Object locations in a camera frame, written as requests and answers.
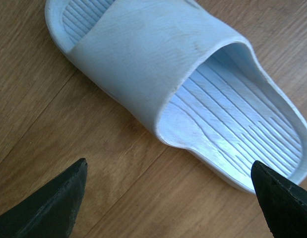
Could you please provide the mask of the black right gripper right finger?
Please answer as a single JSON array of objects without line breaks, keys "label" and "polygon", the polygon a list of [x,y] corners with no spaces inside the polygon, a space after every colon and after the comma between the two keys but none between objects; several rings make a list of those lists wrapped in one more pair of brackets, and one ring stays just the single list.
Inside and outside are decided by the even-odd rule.
[{"label": "black right gripper right finger", "polygon": [[251,180],[267,225],[275,238],[307,238],[307,191],[260,161]]}]

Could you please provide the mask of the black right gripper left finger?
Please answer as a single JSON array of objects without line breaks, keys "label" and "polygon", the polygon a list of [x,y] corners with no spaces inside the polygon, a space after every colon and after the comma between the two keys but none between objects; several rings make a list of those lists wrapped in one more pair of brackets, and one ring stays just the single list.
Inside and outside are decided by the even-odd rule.
[{"label": "black right gripper left finger", "polygon": [[81,158],[0,215],[0,238],[68,238],[84,197],[88,164]]}]

